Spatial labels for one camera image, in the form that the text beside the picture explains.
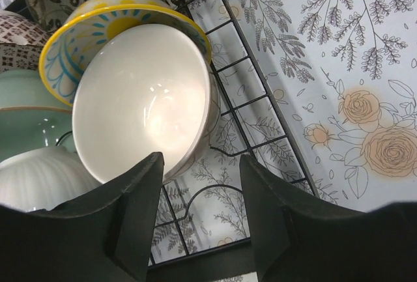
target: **yellow rim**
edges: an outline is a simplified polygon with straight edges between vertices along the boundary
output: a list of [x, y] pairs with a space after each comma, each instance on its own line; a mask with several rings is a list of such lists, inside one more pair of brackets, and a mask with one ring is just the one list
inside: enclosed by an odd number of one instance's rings
[[198, 26], [198, 24], [196, 24], [193, 20], [191, 20], [190, 18], [188, 18], [187, 16], [178, 13], [175, 10], [171, 10], [170, 8], [166, 8], [166, 7], [160, 7], [158, 5], [150, 5], [150, 4], [120, 4], [120, 5], [113, 5], [110, 7], [104, 7], [104, 8], [98, 8], [96, 10], [93, 10], [89, 13], [83, 14], [81, 16], [75, 17], [73, 20], [70, 20], [68, 23], [66, 23], [65, 25], [63, 25], [61, 28], [59, 28], [56, 32], [54, 32], [54, 34], [49, 38], [49, 40], [46, 42], [44, 48], [42, 49], [42, 52], [40, 54], [40, 58], [39, 58], [39, 73], [40, 73], [40, 78], [43, 82], [43, 84], [45, 85], [45, 87], [47, 88], [47, 90], [54, 95], [54, 97], [56, 97], [58, 100], [60, 100], [62, 103], [69, 105], [72, 107], [72, 104], [67, 102], [66, 100], [64, 100], [63, 98], [61, 98], [56, 92], [55, 90], [53, 90], [51, 88], [51, 86], [48, 84], [48, 81], [46, 79], [46, 74], [44, 72], [44, 63], [46, 60], [46, 55], [48, 54], [48, 51], [50, 49], [50, 46], [63, 34], [65, 33], [67, 30], [69, 30], [69, 28], [71, 28], [72, 26], [74, 26], [75, 24], [86, 20], [87, 18], [93, 17], [95, 15], [99, 15], [99, 14], [103, 14], [103, 13], [108, 13], [108, 12], [112, 12], [114, 10], [152, 10], [155, 12], [161, 12], [161, 13], [166, 13], [172, 16], [177, 17], [180, 20], [186, 21], [187, 23], [191, 24], [195, 30], [197, 30], [197, 32], [203, 37], [205, 44], [206, 44], [206, 48], [207, 48], [207, 56], [205, 57], [205, 59], [208, 61], [208, 63], [211, 63], [211, 45], [210, 45], [210, 41], [207, 38], [206, 34], [204, 33], [204, 31], [200, 28], [200, 26]]

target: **floral tablecloth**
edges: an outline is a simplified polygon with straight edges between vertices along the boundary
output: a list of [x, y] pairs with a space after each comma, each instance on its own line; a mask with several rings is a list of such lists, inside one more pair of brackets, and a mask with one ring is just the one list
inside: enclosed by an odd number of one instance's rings
[[[369, 211], [417, 199], [415, 1], [229, 0], [326, 201]], [[206, 31], [228, 19], [221, 0], [197, 0], [190, 8]], [[209, 37], [217, 68], [244, 56], [233, 26]], [[264, 92], [249, 61], [220, 75], [234, 106]], [[282, 134], [267, 101], [238, 112], [251, 144]], [[212, 144], [229, 153], [243, 150], [229, 115], [222, 117]], [[257, 156], [277, 175], [291, 178], [299, 172], [291, 153], [282, 145], [259, 150]], [[240, 186], [238, 158], [212, 151], [168, 185], [177, 217], [193, 194], [216, 183]], [[169, 220], [168, 212], [162, 200], [158, 222]], [[232, 191], [205, 192], [190, 212], [181, 231], [191, 252], [250, 235], [242, 197]], [[171, 226], [156, 230], [152, 254], [157, 262], [184, 254], [175, 231]]]

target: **stacked bowl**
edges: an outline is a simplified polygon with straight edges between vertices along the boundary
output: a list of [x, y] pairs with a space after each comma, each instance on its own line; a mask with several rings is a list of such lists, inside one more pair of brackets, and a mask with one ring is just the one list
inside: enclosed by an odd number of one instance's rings
[[3, 70], [0, 203], [52, 209], [155, 151], [169, 182], [204, 155], [220, 119], [210, 43], [173, 3], [84, 1], [33, 57], [38, 72]]

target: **dish rack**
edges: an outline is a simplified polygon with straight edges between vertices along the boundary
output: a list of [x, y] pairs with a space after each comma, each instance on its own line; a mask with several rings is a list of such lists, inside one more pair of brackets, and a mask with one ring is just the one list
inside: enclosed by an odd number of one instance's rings
[[[193, 15], [189, 6], [194, 1], [198, 1], [198, 0], [182, 0], [182, 3], [184, 4], [178, 8], [178, 11], [189, 16], [191, 19], [193, 19]], [[289, 146], [293, 150], [295, 161], [298, 163], [298, 168], [300, 169], [300, 175], [301, 175], [300, 178], [293, 179], [292, 181], [290, 181], [290, 183], [296, 186], [299, 186], [303, 190], [317, 196], [317, 190], [315, 189], [314, 183], [311, 179], [311, 174], [302, 157], [300, 149], [293, 135], [291, 134], [288, 124], [286, 123], [283, 117], [283, 113], [281, 112], [280, 107], [278, 106], [278, 103], [274, 98], [273, 92], [268, 86], [266, 77], [263, 74], [258, 64], [255, 58], [255, 55], [253, 54], [250, 48], [248, 41], [246, 40], [246, 37], [242, 31], [242, 28], [239, 25], [239, 21], [235, 17], [235, 14], [233, 12], [231, 5], [229, 4], [229, 1], [222, 0], [222, 3], [224, 5], [224, 9], [227, 12], [229, 18], [225, 20], [223, 23], [221, 23], [220, 25], [216, 26], [215, 28], [207, 31], [206, 34], [209, 35], [225, 26], [232, 25], [235, 28], [240, 41], [242, 42], [245, 53], [244, 53], [244, 56], [240, 58], [239, 60], [234, 61], [230, 64], [227, 64], [226, 66], [223, 66], [222, 68], [216, 68], [216, 66], [213, 63], [210, 66], [216, 78], [216, 81], [218, 83], [223, 101], [227, 106], [227, 110], [222, 113], [222, 116], [225, 116], [225, 115], [231, 116], [231, 118], [233, 119], [235, 128], [237, 129], [237, 132], [240, 138], [244, 142], [244, 149], [231, 154], [218, 147], [211, 146], [210, 148], [230, 158], [238, 157], [242, 154], [249, 154], [256, 158], [257, 154], [255, 151], [258, 148], [265, 147], [271, 143], [279, 143], [282, 140], [287, 140]], [[15, 2], [13, 2], [7, 8], [7, 10], [17, 12], [18, 14], [21, 14], [31, 19], [29, 10], [25, 6], [25, 0], [15, 0]], [[233, 105], [231, 97], [227, 93], [226, 88], [224, 87], [222, 83], [219, 73], [244, 61], [252, 62], [252, 65], [254, 68], [252, 73], [257, 75], [257, 77], [259, 78], [259, 81], [261, 82], [261, 86], [264, 92], [262, 95], [236, 106], [236, 105]], [[274, 114], [278, 118], [281, 124], [281, 128], [284, 131], [284, 134], [277, 136], [273, 139], [263, 141], [260, 144], [254, 145], [250, 143], [250, 140], [248, 139], [248, 136], [246, 132], [244, 131], [242, 122], [240, 121], [237, 115], [237, 111], [250, 104], [254, 104], [264, 99], [269, 100], [270, 109], [274, 112]], [[195, 276], [195, 281], [197, 282], [201, 280], [200, 273], [207, 272], [208, 270], [212, 270], [212, 271], [214, 270], [216, 272], [215, 276], [217, 277], [217, 279], [233, 277], [236, 275], [247, 274], [247, 273], [255, 271], [255, 265], [252, 260], [253, 257], [252, 257], [250, 238], [245, 238], [243, 240], [238, 240], [236, 242], [225, 244], [220, 247], [214, 247], [214, 248], [210, 248], [204, 251], [198, 251], [195, 253], [192, 253], [192, 251], [188, 249], [188, 246], [186, 244], [186, 239], [184, 237], [184, 234], [182, 233], [180, 223], [181, 221], [185, 220], [188, 217], [190, 207], [193, 201], [195, 200], [195, 198], [198, 195], [202, 194], [204, 191], [207, 191], [212, 188], [229, 188], [236, 192], [242, 193], [242, 191], [239, 188], [236, 188], [234, 186], [225, 185], [225, 184], [211, 184], [209, 186], [201, 188], [199, 191], [195, 192], [192, 195], [191, 199], [184, 205], [185, 207], [184, 215], [178, 218], [175, 214], [174, 205], [169, 198], [169, 194], [168, 194], [168, 190], [166, 186], [162, 187], [161, 196], [164, 197], [169, 207], [169, 212], [171, 214], [172, 220], [168, 222], [156, 224], [155, 228], [157, 229], [159, 227], [174, 225], [179, 234], [180, 244], [182, 245], [182, 249], [185, 252], [185, 256], [178, 257], [176, 259], [171, 259], [169, 261], [157, 262], [155, 261], [153, 255], [151, 254], [151, 259], [149, 261], [149, 271], [148, 271], [147, 281], [155, 281], [155, 282], [165, 281], [164, 278], [166, 277], [175, 277], [177, 281], [185, 281], [186, 280], [184, 278], [185, 276], [189, 277], [190, 272], [195, 272], [194, 276]]]

